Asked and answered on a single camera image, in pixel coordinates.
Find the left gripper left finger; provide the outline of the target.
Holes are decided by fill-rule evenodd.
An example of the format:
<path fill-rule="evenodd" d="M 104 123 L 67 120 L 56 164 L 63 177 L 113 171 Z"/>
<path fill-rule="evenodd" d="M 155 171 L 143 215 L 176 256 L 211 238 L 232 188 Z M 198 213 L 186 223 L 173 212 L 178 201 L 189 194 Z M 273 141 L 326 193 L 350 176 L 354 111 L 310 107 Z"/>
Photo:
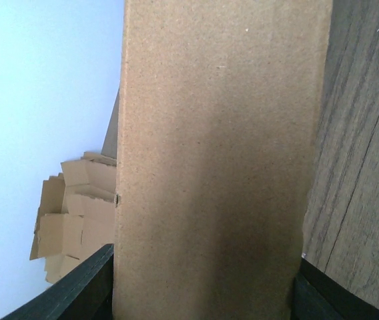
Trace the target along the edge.
<path fill-rule="evenodd" d="M 112 319 L 113 245 L 107 244 L 5 319 Z"/>

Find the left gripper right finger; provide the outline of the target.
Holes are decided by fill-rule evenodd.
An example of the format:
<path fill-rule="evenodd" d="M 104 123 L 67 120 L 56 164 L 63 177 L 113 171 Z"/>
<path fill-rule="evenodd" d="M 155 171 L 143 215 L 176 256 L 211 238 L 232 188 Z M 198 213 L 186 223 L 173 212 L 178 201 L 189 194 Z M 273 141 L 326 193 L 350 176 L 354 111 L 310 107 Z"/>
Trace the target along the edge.
<path fill-rule="evenodd" d="M 379 319 L 379 309 L 347 291 L 305 259 L 294 279 L 292 319 Z"/>

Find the cardboard box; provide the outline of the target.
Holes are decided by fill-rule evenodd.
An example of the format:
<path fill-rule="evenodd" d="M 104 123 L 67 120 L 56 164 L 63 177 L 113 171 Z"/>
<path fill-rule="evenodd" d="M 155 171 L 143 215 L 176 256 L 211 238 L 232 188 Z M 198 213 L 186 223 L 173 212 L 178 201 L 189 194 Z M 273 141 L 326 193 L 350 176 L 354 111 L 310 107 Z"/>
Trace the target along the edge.
<path fill-rule="evenodd" d="M 289 319 L 331 1 L 126 1 L 113 315 Z"/>

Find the stack of flat cardboard blanks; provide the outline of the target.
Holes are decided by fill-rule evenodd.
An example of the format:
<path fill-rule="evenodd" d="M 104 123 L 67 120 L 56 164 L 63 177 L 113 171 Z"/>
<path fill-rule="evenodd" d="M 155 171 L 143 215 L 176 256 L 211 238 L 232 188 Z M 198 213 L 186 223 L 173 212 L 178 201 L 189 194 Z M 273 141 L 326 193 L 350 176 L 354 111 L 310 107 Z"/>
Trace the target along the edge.
<path fill-rule="evenodd" d="M 116 165 L 114 158 L 85 152 L 43 181 L 29 258 L 45 259 L 46 282 L 58 282 L 114 242 Z"/>

